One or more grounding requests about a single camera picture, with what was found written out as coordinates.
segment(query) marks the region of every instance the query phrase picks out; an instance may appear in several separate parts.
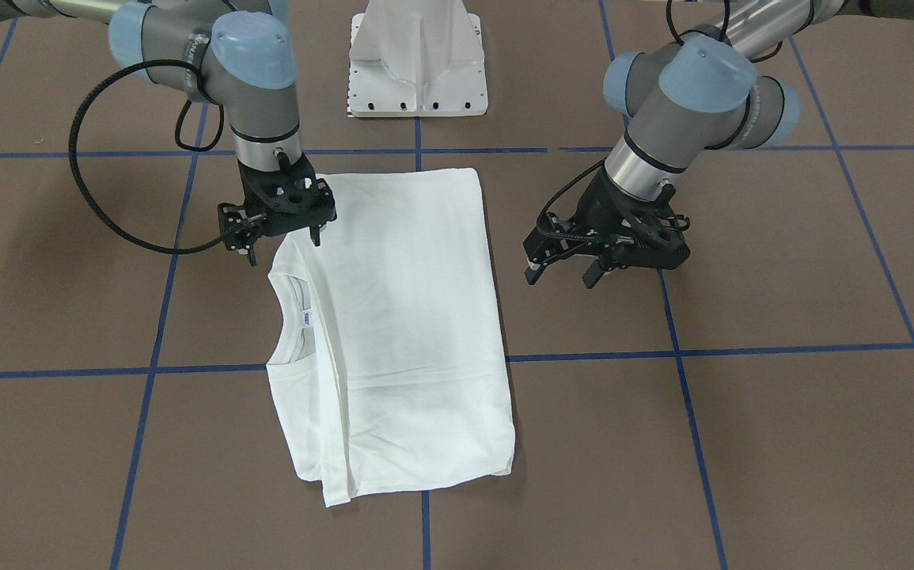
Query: white plastic base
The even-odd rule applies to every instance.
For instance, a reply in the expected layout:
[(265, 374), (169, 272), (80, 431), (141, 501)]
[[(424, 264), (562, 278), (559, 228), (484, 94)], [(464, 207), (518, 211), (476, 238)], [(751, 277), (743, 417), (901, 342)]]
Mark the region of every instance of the white plastic base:
[[(468, 17), (481, 43), (481, 18)], [(363, 18), (365, 14), (351, 19), (352, 46)], [(381, 61), (351, 60), (349, 75), (348, 116), (478, 116), (488, 109), (484, 60), (450, 65), (424, 85), (392, 76)]]

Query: folded white shirt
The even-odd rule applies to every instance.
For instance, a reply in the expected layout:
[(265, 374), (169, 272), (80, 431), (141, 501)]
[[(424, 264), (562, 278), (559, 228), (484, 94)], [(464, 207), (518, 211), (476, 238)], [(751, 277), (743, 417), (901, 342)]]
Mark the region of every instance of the folded white shirt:
[(287, 235), (267, 372), (295, 472), (351, 497), (510, 473), (510, 383), (472, 169), (331, 174), (338, 219)]

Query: brown surface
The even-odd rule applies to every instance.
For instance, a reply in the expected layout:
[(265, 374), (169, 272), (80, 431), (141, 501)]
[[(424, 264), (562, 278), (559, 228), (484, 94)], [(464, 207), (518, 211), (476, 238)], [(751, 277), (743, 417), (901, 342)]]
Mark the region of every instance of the brown surface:
[[(410, 120), (344, 115), (348, 25), (365, 7), (293, 4), (307, 148), (415, 145)], [(707, 153), (680, 184), (673, 205), (692, 217), (694, 253), (666, 273), (678, 345), (747, 349), (685, 357), (698, 455), (658, 275), (631, 269), (587, 291), (587, 260), (568, 260), (535, 287), (522, 278), (521, 241), (537, 210), (602, 156), (560, 147), (608, 147), (620, 134), (601, 100), (601, 4), (468, 1), (468, 10), (482, 17), (491, 108), (424, 120), (424, 147), (548, 152), (427, 153), (422, 166), (478, 170), (507, 353), (562, 361), (510, 365), (514, 472), (429, 495), (431, 565), (720, 567), (702, 457), (729, 567), (914, 568), (914, 350), (881, 346), (912, 339), (836, 153)], [(717, 10), (677, 3), (678, 23)], [(619, 53), (669, 39), (662, 3), (605, 0), (605, 12)], [(913, 23), (840, 18), (797, 47), (839, 144), (914, 145)], [(170, 257), (110, 234), (65, 158), (30, 154), (64, 151), (77, 105), (115, 69), (102, 25), (63, 19), (20, 22), (0, 68), (0, 152), (23, 154), (0, 158), (0, 568), (107, 568), (117, 530), (123, 569), (427, 566), (420, 495), (326, 509), (318, 484), (294, 475), (261, 368), (279, 332), (265, 275), (279, 241), (260, 243), (256, 269), (220, 249), (183, 256), (166, 297)], [(792, 48), (760, 72), (800, 94), (801, 122), (785, 144), (832, 144)], [(130, 78), (92, 109), (81, 149), (172, 150), (180, 102)], [(914, 327), (914, 150), (844, 157)], [(323, 173), (374, 173), (409, 172), (417, 157), (312, 159)], [(182, 245), (212, 238), (214, 205), (241, 197), (231, 156), (193, 163), (82, 161), (105, 209), (164, 245), (189, 173)], [(555, 210), (570, 213), (579, 190)], [(251, 371), (153, 376), (120, 527), (156, 340), (162, 366)], [(654, 358), (586, 354), (634, 351)], [(132, 370), (67, 372), (117, 367)]]

